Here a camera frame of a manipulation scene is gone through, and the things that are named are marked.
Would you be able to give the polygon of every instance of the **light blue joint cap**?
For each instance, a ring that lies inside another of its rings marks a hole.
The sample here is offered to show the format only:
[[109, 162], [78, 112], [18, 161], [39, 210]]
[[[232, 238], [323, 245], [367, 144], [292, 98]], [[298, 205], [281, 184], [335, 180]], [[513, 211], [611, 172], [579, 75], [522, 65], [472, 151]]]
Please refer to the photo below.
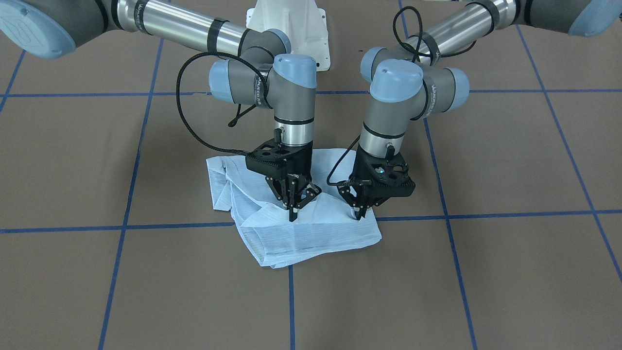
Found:
[[288, 54], [292, 52], [292, 42], [289, 41], [287, 34], [276, 28], [268, 29], [267, 32], [273, 32], [278, 35], [281, 41], [283, 41], [283, 46], [285, 46], [285, 52], [287, 52]]
[[19, 47], [44, 59], [76, 50], [76, 43], [60, 24], [18, 0], [0, 0], [0, 29]]
[[402, 102], [416, 95], [423, 85], [421, 67], [405, 60], [388, 59], [376, 68], [369, 93], [380, 102]]
[[311, 56], [276, 55], [272, 68], [278, 75], [296, 85], [305, 88], [317, 88], [317, 66]]
[[593, 37], [605, 31], [622, 13], [620, 0], [593, 0], [570, 26], [569, 35]]
[[215, 98], [233, 103], [229, 84], [229, 60], [216, 61], [210, 69], [210, 90]]
[[367, 80], [368, 83], [371, 83], [371, 77], [373, 76], [371, 72], [371, 67], [374, 65], [374, 60], [376, 60], [378, 52], [384, 49], [384, 47], [380, 46], [372, 47], [367, 52], [365, 52], [365, 55], [361, 60], [361, 75], [363, 76], [363, 79]]
[[457, 68], [446, 68], [453, 74], [453, 79], [456, 82], [456, 93], [453, 96], [452, 105], [448, 110], [454, 110], [465, 104], [468, 99], [468, 94], [471, 90], [471, 85], [468, 81], [467, 75]]

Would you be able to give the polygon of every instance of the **blue cloth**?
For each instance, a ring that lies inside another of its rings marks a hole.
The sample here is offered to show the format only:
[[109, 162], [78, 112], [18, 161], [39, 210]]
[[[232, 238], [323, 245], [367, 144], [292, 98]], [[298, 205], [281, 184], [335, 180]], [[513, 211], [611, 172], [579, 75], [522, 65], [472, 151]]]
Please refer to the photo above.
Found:
[[[246, 169], [243, 156], [207, 160], [211, 198], [216, 210], [230, 210], [242, 240], [260, 266], [286, 267], [317, 255], [357, 249], [382, 238], [372, 210], [357, 221], [352, 208], [326, 185], [326, 176], [344, 149], [314, 149], [311, 175], [322, 193], [289, 222], [263, 175]], [[355, 153], [350, 151], [333, 175], [347, 179]]]

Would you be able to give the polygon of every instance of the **light blue towel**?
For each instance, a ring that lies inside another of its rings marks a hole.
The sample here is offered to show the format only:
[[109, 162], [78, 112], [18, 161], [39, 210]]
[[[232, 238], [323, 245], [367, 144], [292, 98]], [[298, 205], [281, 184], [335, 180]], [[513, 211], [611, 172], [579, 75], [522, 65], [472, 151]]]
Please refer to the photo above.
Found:
[[[344, 149], [314, 149], [311, 176], [322, 193], [289, 222], [264, 176], [246, 169], [243, 156], [207, 160], [214, 209], [230, 210], [238, 232], [260, 266], [280, 268], [324, 253], [357, 249], [382, 238], [373, 211], [354, 219], [350, 206], [326, 176]], [[347, 179], [355, 153], [341, 162], [333, 181]]]

